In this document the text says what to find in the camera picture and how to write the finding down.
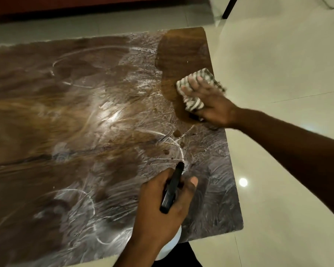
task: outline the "red sofa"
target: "red sofa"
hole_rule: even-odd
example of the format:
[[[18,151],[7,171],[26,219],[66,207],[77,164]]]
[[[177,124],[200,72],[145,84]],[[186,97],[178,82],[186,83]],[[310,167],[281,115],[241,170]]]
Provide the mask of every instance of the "red sofa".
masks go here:
[[[94,6],[147,0],[0,0],[0,16],[59,8]]]

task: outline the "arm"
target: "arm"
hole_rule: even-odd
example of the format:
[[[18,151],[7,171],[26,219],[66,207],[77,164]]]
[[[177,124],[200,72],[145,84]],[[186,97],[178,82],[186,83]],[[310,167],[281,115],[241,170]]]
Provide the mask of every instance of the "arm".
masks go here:
[[[150,267],[176,235],[188,215],[198,179],[187,180],[168,214],[160,211],[163,188],[174,170],[168,168],[141,186],[132,235],[114,267]]]
[[[183,91],[205,103],[197,115],[247,134],[334,213],[334,139],[259,111],[239,108],[202,79],[189,79],[189,83],[194,91]]]

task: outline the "wire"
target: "wire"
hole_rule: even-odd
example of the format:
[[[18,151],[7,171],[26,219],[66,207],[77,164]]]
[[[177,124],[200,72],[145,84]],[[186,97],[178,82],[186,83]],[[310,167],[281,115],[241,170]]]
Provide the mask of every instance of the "wire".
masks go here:
[[[328,2],[326,0],[322,0],[322,1],[330,10],[334,9],[334,6],[331,6],[330,4],[328,4]]]

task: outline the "tiled floor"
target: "tiled floor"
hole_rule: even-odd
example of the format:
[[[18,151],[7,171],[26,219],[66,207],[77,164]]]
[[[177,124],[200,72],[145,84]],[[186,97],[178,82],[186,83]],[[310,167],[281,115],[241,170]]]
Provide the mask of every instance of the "tiled floor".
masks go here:
[[[239,0],[220,21],[228,1],[2,24],[0,43],[203,26],[230,99],[334,138],[334,10],[320,0]],[[193,241],[202,265],[333,267],[334,215],[247,136],[227,130],[227,139],[236,181],[248,180],[238,186],[245,228]]]

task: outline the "wooden tabletop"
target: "wooden tabletop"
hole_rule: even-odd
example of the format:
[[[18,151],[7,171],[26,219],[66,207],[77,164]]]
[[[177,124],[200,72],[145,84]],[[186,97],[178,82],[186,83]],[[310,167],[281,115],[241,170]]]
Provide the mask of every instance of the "wooden tabletop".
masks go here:
[[[0,47],[0,267],[114,255],[140,185],[199,177],[181,241],[242,229],[223,129],[190,118],[177,80],[213,71],[203,28]]]

